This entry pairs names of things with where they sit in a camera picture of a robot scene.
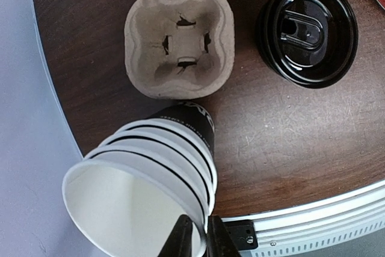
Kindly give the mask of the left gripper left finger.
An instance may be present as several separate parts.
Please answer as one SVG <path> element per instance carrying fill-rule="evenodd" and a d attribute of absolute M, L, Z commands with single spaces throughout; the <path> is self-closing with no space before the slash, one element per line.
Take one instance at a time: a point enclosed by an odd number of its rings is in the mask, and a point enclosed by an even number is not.
<path fill-rule="evenodd" d="M 193 222 L 181 215 L 175 223 L 158 257 L 191 257 Z"/>

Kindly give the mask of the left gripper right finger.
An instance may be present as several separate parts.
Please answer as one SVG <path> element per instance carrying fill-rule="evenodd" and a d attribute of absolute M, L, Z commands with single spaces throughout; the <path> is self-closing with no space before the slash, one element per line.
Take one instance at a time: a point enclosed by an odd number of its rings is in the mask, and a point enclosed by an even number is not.
<path fill-rule="evenodd" d="M 219 216 L 210 216 L 207 234 L 207 256 L 236 257 L 240 256 L 230 235 Z"/>

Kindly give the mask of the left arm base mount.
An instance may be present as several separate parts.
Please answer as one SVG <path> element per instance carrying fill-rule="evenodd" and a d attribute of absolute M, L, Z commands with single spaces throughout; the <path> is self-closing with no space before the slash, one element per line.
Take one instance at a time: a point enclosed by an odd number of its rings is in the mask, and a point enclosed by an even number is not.
<path fill-rule="evenodd" d="M 258 248 L 256 231 L 251 220 L 227 221 L 224 225 L 238 251 Z"/>

